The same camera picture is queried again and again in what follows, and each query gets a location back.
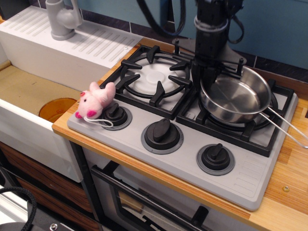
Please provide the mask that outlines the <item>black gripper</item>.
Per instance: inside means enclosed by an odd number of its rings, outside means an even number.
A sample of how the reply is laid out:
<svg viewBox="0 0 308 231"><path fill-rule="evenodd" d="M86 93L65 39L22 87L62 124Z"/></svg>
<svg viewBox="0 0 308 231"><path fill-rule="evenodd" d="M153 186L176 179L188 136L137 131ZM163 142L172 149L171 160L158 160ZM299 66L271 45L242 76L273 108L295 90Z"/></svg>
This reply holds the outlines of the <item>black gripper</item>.
<svg viewBox="0 0 308 231"><path fill-rule="evenodd" d="M175 53L178 53L179 49L182 48L194 54L196 60L192 61L191 74L192 82L197 91L201 89L202 77L203 87L205 90L209 90L222 70L233 75L243 73L246 59L228 46L228 39L228 26L197 26L195 39L173 39Z"/></svg>

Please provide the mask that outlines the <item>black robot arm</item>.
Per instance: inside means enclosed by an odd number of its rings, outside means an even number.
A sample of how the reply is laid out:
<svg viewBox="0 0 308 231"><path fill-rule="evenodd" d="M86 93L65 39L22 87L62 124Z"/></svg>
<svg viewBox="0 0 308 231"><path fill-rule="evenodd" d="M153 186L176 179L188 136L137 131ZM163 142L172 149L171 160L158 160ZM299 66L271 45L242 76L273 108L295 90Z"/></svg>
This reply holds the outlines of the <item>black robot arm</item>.
<svg viewBox="0 0 308 231"><path fill-rule="evenodd" d="M236 17L236 13L243 8L243 1L196 1L195 39L178 38L186 20L186 2L184 0L180 1L180 24L175 32L169 32L156 23L145 1L139 0L137 3L155 33L173 39L172 43L176 53L179 53L179 49L182 48L194 54L191 62L191 74L196 90L200 90L202 87L210 88L222 71L231 71L230 65L236 65L237 74L241 74L246 59L233 51L228 44L237 44L243 39L242 36L236 40L229 38L231 21L244 30L243 24Z"/></svg>

